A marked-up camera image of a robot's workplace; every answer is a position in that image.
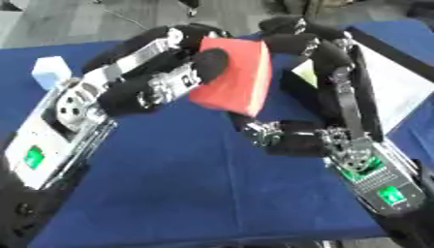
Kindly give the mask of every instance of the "table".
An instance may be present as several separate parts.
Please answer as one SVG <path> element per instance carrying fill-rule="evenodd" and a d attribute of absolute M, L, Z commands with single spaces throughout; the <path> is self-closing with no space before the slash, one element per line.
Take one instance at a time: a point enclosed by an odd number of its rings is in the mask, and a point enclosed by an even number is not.
<path fill-rule="evenodd" d="M 434 64 L 434 36 L 415 20 L 357 25 Z M 405 32 L 405 39 L 400 39 Z M 0 50 L 0 139 L 43 97 L 30 72 L 38 57 L 79 66 L 114 42 Z M 262 120 L 315 119 L 278 90 L 288 57 L 273 58 Z M 434 165 L 434 96 L 390 137 Z M 203 247 L 221 242 L 384 235 L 320 159 L 268 156 L 226 115 L 180 100 L 119 120 L 92 170 L 30 247 Z"/>

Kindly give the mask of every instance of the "green led light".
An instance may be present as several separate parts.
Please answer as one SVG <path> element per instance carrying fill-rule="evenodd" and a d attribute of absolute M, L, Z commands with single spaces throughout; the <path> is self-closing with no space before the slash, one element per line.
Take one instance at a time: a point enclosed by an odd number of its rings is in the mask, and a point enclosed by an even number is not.
<path fill-rule="evenodd" d="M 27 151 L 27 155 L 24 157 L 24 163 L 26 163 L 31 169 L 36 169 L 44 160 L 44 158 L 45 155 L 43 150 L 38 146 L 33 145 Z"/>
<path fill-rule="evenodd" d="M 371 168 L 378 168 L 383 165 L 383 161 L 381 161 L 379 157 L 374 155 L 368 160 L 368 165 Z"/>
<path fill-rule="evenodd" d="M 406 200 L 404 195 L 393 186 L 388 186 L 382 190 L 379 190 L 378 195 L 389 205 L 395 205 L 398 202 L 403 202 Z"/>

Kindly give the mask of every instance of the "white object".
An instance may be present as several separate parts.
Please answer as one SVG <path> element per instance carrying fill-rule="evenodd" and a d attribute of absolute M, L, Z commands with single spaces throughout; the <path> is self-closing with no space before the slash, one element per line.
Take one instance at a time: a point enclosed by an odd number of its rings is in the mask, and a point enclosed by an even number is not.
<path fill-rule="evenodd" d="M 383 129 L 387 134 L 434 92 L 434 83 L 359 44 L 372 80 Z"/>
<path fill-rule="evenodd" d="M 35 67 L 32 71 L 33 78 L 48 91 L 58 82 L 65 81 L 73 73 L 60 56 L 44 57 L 36 60 Z"/>

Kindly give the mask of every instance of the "robotic hand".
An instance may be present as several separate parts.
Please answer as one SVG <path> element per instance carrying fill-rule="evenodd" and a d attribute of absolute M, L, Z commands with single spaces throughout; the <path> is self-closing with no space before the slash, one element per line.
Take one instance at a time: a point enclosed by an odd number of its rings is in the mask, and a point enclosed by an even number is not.
<path fill-rule="evenodd" d="M 260 27 L 265 37 L 310 32 L 321 40 L 304 56 L 313 61 L 323 123 L 262 123 L 230 113 L 235 129 L 270 154 L 324 158 L 394 241 L 434 247 L 434 173 L 383 134 L 363 55 L 351 34 L 299 17 L 275 17 Z"/>
<path fill-rule="evenodd" d="M 0 153 L 0 247 L 26 247 L 86 175 L 115 117 L 148 113 L 224 72 L 221 49 L 199 52 L 201 24 L 163 26 L 96 56 L 82 78 L 51 89 Z"/>

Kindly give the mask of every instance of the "floor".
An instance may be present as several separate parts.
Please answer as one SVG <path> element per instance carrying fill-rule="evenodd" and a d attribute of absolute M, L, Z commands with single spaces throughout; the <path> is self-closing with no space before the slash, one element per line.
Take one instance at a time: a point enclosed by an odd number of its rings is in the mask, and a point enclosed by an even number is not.
<path fill-rule="evenodd" d="M 257 23 L 279 12 L 266 1 L 204 0 L 193 21 L 220 26 L 235 35 L 258 30 Z M 190 21 L 173 0 L 13 0 L 23 13 L 0 12 L 0 47 L 34 47 L 94 41 L 124 40 L 143 29 Z M 407 0 L 368 0 L 325 9 L 321 23 L 340 25 L 365 20 L 402 18 Z M 345 241 L 348 248 L 396 248 L 385 238 Z"/>

